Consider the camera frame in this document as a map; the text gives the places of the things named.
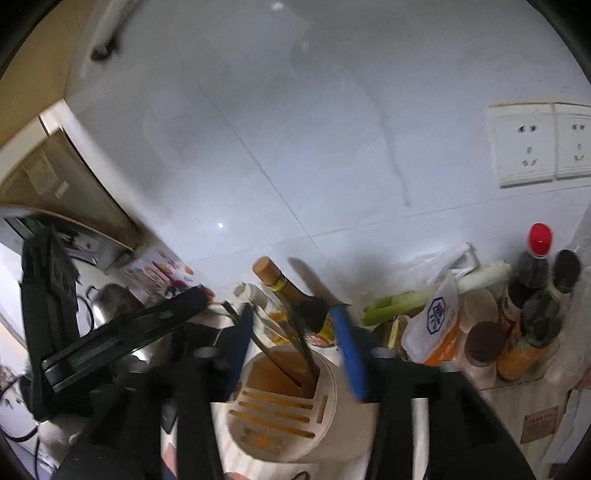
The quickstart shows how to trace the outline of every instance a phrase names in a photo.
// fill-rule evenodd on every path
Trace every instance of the red bottle cap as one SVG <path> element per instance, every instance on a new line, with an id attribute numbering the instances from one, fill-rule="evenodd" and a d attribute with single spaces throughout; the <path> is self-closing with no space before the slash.
<path id="1" fill-rule="evenodd" d="M 527 241 L 534 255 L 545 257 L 552 245 L 552 230 L 543 223 L 534 223 L 530 228 Z"/>

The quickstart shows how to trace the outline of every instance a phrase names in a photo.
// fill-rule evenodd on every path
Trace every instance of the stainless steel kettle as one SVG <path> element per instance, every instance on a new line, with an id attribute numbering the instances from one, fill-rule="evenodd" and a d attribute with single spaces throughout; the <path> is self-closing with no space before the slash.
<path id="1" fill-rule="evenodd" d="M 128 288 L 109 283 L 100 290 L 94 285 L 86 289 L 86 298 L 95 317 L 95 326 L 99 327 L 125 312 L 139 312 L 144 308 L 138 298 Z"/>
<path id="2" fill-rule="evenodd" d="M 95 326 L 99 327 L 125 312 L 139 312 L 144 304 L 128 288 L 109 283 L 100 290 L 94 285 L 86 289 L 86 298 L 95 317 Z M 147 367 L 162 364 L 170 356 L 172 335 L 168 334 L 145 347 L 117 360 L 115 368 L 125 371 L 143 371 Z"/>

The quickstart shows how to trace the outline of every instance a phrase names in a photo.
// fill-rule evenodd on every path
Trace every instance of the wooden bottle cap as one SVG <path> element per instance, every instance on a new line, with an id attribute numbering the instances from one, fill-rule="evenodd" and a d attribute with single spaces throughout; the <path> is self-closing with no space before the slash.
<path id="1" fill-rule="evenodd" d="M 261 257 L 252 264 L 252 271 L 267 285 L 274 285 L 281 277 L 281 270 L 269 257 Z"/>

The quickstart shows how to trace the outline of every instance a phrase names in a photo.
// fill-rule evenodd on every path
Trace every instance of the yellow bottle label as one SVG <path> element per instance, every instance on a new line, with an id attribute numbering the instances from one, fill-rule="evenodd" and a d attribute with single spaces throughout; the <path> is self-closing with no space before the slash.
<path id="1" fill-rule="evenodd" d="M 335 329 L 330 313 L 324 319 L 324 325 L 318 333 L 309 333 L 306 340 L 314 346 L 333 346 L 335 344 Z"/>
<path id="2" fill-rule="evenodd" d="M 279 279 L 273 284 L 269 285 L 271 291 L 280 291 L 287 285 L 287 278 L 285 275 L 279 277 Z"/>

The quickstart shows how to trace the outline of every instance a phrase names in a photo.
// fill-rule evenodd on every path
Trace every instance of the food package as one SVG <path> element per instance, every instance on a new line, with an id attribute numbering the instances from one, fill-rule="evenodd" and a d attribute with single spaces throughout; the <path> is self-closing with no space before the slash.
<path id="1" fill-rule="evenodd" d="M 410 359 L 425 365 L 438 365 L 456 354 L 458 297 L 456 281 L 448 275 L 423 309 L 408 322 L 402 347 Z"/>
<path id="2" fill-rule="evenodd" d="M 191 267 L 158 241 L 145 248 L 137 259 L 121 270 L 149 295 L 162 295 L 170 286 L 198 285 Z"/>

